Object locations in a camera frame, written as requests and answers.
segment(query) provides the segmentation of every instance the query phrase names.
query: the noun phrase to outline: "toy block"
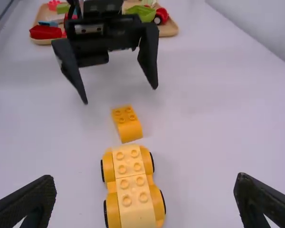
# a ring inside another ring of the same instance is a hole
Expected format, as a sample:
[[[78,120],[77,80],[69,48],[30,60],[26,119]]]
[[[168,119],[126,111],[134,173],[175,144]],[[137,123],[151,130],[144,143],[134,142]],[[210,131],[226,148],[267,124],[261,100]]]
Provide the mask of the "toy block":
[[[162,228],[166,206],[152,178],[150,151],[137,144],[109,148],[100,163],[109,192],[104,201],[106,227]]]
[[[62,36],[61,28],[45,25],[35,25],[29,32],[33,39],[56,39]]]
[[[143,137],[142,126],[130,105],[112,109],[111,116],[122,143],[128,143]]]
[[[50,15],[50,16],[46,17],[47,21],[53,21],[53,22],[56,22],[58,24],[63,23],[64,18],[65,18],[64,15],[61,15],[61,14]]]
[[[143,158],[138,145],[125,145],[112,150],[115,178],[145,174]]]
[[[68,13],[68,10],[70,8],[70,5],[68,3],[60,3],[56,7],[57,14],[65,14]]]
[[[60,4],[61,2],[59,0],[52,0],[52,1],[49,1],[47,6],[48,6],[48,9],[50,11],[56,11],[56,7],[58,4]]]
[[[146,175],[116,180],[122,228],[156,228],[153,202]]]
[[[45,26],[52,26],[52,27],[58,27],[58,23],[54,21],[38,21],[39,25],[45,25]]]

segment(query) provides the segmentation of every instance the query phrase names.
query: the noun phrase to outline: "wooden tray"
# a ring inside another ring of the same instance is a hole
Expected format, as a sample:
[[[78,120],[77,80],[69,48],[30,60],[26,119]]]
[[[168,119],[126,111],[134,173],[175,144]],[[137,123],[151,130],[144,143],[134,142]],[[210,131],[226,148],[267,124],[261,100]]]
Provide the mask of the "wooden tray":
[[[40,20],[46,21],[47,17],[54,16],[54,15],[57,15],[57,13],[54,11],[50,11],[46,3],[42,4],[38,10],[38,13],[36,15],[36,18],[35,18],[35,21],[32,27],[37,25],[38,21]],[[61,28],[62,33],[63,33],[65,30],[63,23],[59,24],[59,27]],[[30,39],[37,45],[50,45],[51,41],[53,40],[53,39],[33,39],[32,37],[30,37]]]
[[[123,11],[125,9],[128,9],[134,5],[138,5],[140,4],[139,2],[129,2],[129,1],[124,1],[123,2]],[[158,3],[155,4],[155,9],[161,7]],[[54,16],[54,15],[57,15],[56,12],[54,11],[50,11],[48,9],[48,5],[45,3],[45,4],[42,4],[38,10],[38,13],[36,15],[36,18],[35,18],[35,21],[34,21],[34,24],[32,27],[34,27],[35,25],[38,24],[38,21],[46,21],[47,20],[47,17],[49,16]],[[63,27],[63,24],[59,24],[59,27],[61,28],[62,32],[64,32],[64,27]],[[160,37],[171,37],[171,36],[175,36],[178,34],[179,32],[179,28],[177,26],[177,24],[172,20],[171,17],[169,17],[167,23],[165,25],[159,25],[158,26],[158,29],[160,31]],[[30,39],[37,45],[50,45],[51,44],[51,41],[53,39],[33,39],[30,37]]]

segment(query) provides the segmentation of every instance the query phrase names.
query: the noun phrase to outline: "black wheel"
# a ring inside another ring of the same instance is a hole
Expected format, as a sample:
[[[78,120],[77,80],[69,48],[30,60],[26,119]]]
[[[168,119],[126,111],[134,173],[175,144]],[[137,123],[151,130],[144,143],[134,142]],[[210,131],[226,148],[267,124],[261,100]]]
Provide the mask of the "black wheel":
[[[156,25],[161,25],[162,24],[162,18],[159,16],[159,15],[155,15],[154,19],[153,19],[153,22],[156,24]]]
[[[166,203],[165,203],[165,199],[164,199],[164,197],[163,197],[162,190],[160,190],[160,191],[161,191],[161,197],[162,197],[163,206],[164,206],[164,208],[165,208],[165,214],[166,214]]]
[[[100,168],[101,168],[101,177],[103,178],[103,183],[104,183],[105,175],[104,175],[103,160],[100,161]]]
[[[150,153],[150,157],[151,157],[151,161],[152,161],[152,167],[153,167],[153,173],[154,173],[155,172],[154,160],[153,160],[153,156],[152,156],[151,152],[149,152],[149,153]]]
[[[105,222],[105,227],[109,228],[109,224],[108,224],[108,215],[106,213],[106,201],[104,201],[104,222]]]

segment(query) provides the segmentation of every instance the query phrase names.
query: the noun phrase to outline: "white table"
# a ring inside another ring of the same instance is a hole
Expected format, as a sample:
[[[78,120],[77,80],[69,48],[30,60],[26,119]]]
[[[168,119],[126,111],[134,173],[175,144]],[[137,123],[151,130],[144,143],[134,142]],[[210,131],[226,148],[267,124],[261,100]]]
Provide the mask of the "white table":
[[[285,63],[203,2],[166,0],[180,34],[160,40],[153,91],[137,52],[81,69],[89,105],[51,47],[29,40],[41,1],[22,0],[0,34],[0,199],[50,174],[49,227],[105,227],[100,159],[120,144],[110,108],[132,104],[155,161],[165,228],[242,227],[246,172],[285,194]]]

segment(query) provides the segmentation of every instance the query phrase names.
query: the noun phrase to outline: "red toy car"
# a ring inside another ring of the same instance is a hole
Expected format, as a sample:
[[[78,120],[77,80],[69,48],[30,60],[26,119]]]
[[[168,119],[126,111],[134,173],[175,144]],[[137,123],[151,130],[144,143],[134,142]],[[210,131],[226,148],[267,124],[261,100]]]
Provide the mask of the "red toy car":
[[[157,25],[164,25],[167,23],[168,19],[169,19],[169,13],[164,7],[160,7],[156,10],[153,22]]]

